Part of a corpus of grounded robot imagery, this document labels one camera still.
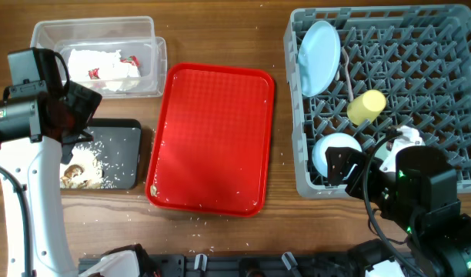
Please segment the light blue bowl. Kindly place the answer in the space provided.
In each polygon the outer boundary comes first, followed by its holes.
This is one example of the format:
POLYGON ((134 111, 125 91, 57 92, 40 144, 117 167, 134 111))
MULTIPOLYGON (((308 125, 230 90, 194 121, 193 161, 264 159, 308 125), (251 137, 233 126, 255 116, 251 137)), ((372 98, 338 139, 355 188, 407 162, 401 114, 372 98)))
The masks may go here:
POLYGON ((349 147, 362 151, 358 141, 346 133, 333 133, 320 138, 312 149, 312 163, 318 173, 325 178, 328 176, 326 150, 329 147, 349 147))

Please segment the brown food scrap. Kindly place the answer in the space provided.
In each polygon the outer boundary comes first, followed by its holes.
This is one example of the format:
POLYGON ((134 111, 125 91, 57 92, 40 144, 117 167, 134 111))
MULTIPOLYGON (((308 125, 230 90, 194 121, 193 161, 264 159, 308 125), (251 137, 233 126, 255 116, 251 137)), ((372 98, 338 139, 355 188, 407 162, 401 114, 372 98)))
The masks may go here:
POLYGON ((84 168, 80 165, 70 165, 63 173, 62 179, 69 180, 76 176, 81 175, 84 172, 84 168))

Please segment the yellow plastic cup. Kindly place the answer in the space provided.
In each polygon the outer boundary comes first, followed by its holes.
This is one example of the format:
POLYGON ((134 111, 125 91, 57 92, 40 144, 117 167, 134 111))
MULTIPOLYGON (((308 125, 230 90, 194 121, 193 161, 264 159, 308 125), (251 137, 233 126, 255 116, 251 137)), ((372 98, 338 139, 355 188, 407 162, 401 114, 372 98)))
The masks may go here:
POLYGON ((369 90, 349 103, 347 116, 354 125, 361 125, 366 120, 372 123, 385 107, 384 94, 378 90, 369 90))

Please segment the white napkin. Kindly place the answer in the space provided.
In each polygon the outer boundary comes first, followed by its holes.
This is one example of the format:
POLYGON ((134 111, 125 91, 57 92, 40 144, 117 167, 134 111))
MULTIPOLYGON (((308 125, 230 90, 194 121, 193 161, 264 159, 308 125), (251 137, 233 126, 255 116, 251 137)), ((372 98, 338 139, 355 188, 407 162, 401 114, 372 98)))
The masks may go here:
POLYGON ((139 60, 121 51, 72 50, 67 62, 72 81, 89 88, 111 92, 126 91, 139 84, 139 60))

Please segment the white plastic spoon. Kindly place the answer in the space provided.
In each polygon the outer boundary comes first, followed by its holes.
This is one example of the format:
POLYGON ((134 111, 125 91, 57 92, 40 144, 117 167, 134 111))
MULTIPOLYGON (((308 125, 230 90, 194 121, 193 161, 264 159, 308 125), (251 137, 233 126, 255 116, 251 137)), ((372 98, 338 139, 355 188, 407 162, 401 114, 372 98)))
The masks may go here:
POLYGON ((345 64, 343 67, 344 67, 345 76, 346 76, 348 98, 349 98, 349 101, 352 102, 354 100, 354 95, 353 95, 353 90, 352 90, 351 78, 349 74, 349 55, 347 54, 345 47, 341 47, 341 53, 345 59, 345 64))

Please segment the light blue plate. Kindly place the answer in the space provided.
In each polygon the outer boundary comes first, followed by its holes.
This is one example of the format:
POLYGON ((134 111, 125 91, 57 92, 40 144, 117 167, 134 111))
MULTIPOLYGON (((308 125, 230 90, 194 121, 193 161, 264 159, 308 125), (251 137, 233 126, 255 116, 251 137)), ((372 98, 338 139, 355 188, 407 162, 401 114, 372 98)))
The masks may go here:
POLYGON ((319 95, 330 86, 338 71, 340 49, 339 34, 330 23, 318 21, 306 32, 297 58, 305 97, 319 95))

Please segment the mint green bowl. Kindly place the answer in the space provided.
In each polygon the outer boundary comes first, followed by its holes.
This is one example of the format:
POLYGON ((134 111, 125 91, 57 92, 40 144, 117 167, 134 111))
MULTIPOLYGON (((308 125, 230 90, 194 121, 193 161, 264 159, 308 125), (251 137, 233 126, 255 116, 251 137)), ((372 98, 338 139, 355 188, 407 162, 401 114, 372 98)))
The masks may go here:
POLYGON ((389 156, 389 154, 390 154, 390 150, 387 149, 387 142, 386 142, 379 147, 374 157, 384 162, 389 156))

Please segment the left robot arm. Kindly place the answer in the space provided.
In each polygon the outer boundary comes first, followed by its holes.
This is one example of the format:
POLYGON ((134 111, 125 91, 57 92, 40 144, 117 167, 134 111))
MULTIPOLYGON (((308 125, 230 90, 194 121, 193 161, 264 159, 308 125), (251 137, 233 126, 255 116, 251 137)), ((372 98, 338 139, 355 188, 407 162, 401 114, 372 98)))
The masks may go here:
POLYGON ((0 179, 9 276, 145 276, 155 264, 139 245, 106 252, 80 272, 65 234, 60 166, 86 132, 102 96, 71 81, 46 48, 8 54, 12 85, 0 100, 0 179))

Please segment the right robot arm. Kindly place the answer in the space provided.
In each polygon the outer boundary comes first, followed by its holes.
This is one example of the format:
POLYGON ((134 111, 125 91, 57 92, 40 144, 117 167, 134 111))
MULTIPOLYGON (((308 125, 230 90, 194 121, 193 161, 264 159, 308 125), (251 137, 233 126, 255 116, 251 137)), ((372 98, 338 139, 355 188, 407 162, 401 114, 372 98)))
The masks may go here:
POLYGON ((328 180, 346 193, 377 205, 384 219, 407 234, 415 264, 427 276, 471 276, 471 217, 461 212, 456 170, 438 149, 411 146, 396 156, 394 172, 379 160, 349 147, 325 152, 328 180))

